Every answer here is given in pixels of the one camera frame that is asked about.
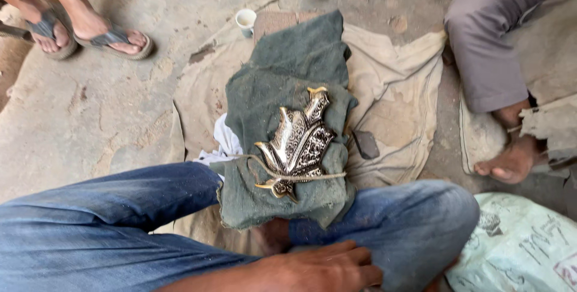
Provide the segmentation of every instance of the ceramic cup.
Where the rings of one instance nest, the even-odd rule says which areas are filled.
[[[235,20],[238,27],[241,28],[242,35],[245,38],[250,38],[255,31],[256,13],[254,10],[241,9],[238,11]]]

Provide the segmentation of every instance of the hand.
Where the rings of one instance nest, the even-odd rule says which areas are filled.
[[[380,285],[383,273],[371,265],[371,252],[345,241],[315,251],[280,254],[252,264],[261,278],[269,276],[263,291],[358,292]]]
[[[358,292],[380,285],[382,280],[381,270],[371,265],[371,252],[349,240],[191,276],[159,291]]]

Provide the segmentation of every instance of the foot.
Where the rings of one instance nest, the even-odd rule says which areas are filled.
[[[42,13],[49,8],[49,5],[41,0],[33,0],[30,3],[24,3],[20,7],[20,13],[30,23],[38,23],[42,19]],[[34,41],[47,53],[58,52],[61,48],[66,47],[70,42],[68,31],[60,21],[56,21],[52,30],[56,40],[45,36],[32,33]]]
[[[251,229],[253,236],[264,252],[272,256],[287,251],[291,247],[289,221],[276,217],[260,227]]]
[[[495,158],[475,164],[480,175],[489,175],[506,184],[518,184],[529,175],[531,168],[546,160],[537,145],[537,139],[518,132],[512,134],[511,143]]]
[[[82,13],[76,12],[76,14],[70,15],[70,19],[72,20],[74,33],[83,40],[89,40],[110,30],[110,23],[93,10],[86,10]],[[139,53],[147,44],[146,38],[138,30],[126,29],[125,32],[130,44],[112,43],[109,46],[119,52],[130,55]]]

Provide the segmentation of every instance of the sandal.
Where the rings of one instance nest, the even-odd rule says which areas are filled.
[[[97,35],[89,40],[83,40],[82,38],[76,36],[76,34],[74,34],[74,39],[76,40],[76,42],[78,42],[78,44],[82,45],[85,48],[110,53],[126,60],[142,60],[150,55],[152,49],[154,48],[154,43],[148,37],[148,35],[144,33],[142,35],[144,36],[144,38],[146,38],[146,45],[144,45],[144,47],[140,50],[140,52],[136,54],[128,54],[125,52],[120,52],[112,47],[109,47],[109,44],[114,43],[126,43],[134,45],[128,40],[128,35],[126,35],[124,29],[122,29],[120,26],[114,23],[110,23],[110,26],[111,26],[110,30],[107,33]]]
[[[26,21],[26,25],[31,33],[36,33],[56,40],[56,37],[54,37],[54,25],[56,24],[56,21],[60,21],[68,31],[68,45],[60,48],[60,50],[56,52],[44,52],[44,54],[46,54],[50,59],[63,60],[76,51],[78,44],[74,40],[72,22],[70,21],[68,13],[64,7],[62,7],[61,4],[56,3],[49,3],[49,5],[50,7],[42,13],[41,20],[38,23]]]

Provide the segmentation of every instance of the torn cloth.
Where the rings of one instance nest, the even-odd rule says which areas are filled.
[[[201,163],[210,166],[211,163],[227,162],[234,160],[237,157],[234,155],[241,155],[242,148],[238,142],[237,135],[224,124],[226,114],[221,115],[215,122],[214,139],[220,144],[218,150],[213,150],[208,153],[204,150],[200,152],[197,159],[192,160],[195,163]],[[219,175],[220,179],[224,180],[224,176]]]
[[[329,101],[323,120],[336,133],[322,160],[328,174],[343,172],[347,162],[344,124],[357,100],[347,91],[349,47],[341,41],[343,17],[335,11],[262,38],[248,63],[228,82],[226,125],[238,136],[246,154],[259,155],[254,145],[271,141],[279,126],[279,107],[302,111],[307,88],[326,87]],[[239,158],[213,169],[225,182],[220,190],[220,214],[228,227],[246,229],[272,219],[308,217],[327,227],[346,211],[354,188],[344,178],[295,185],[298,204],[277,199],[256,187],[270,177],[255,161]]]

